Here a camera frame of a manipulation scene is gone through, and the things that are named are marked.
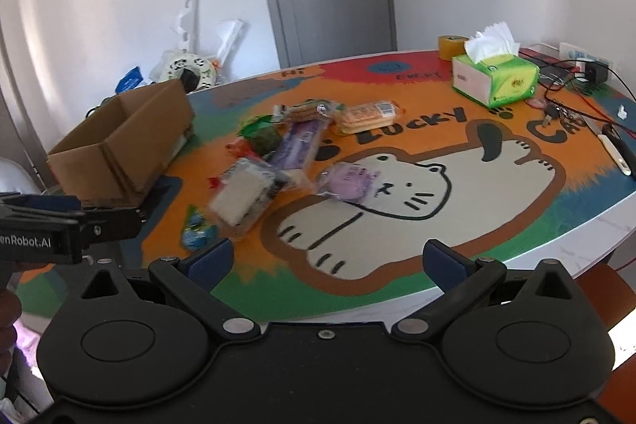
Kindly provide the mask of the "person's left hand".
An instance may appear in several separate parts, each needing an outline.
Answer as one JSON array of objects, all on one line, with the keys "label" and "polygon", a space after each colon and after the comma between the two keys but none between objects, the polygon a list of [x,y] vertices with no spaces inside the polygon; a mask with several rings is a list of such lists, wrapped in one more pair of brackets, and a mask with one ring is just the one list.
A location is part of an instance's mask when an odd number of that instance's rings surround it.
[{"label": "person's left hand", "polygon": [[4,376],[12,363],[12,348],[16,345],[15,323],[21,317],[21,301],[7,289],[0,296],[0,371]]}]

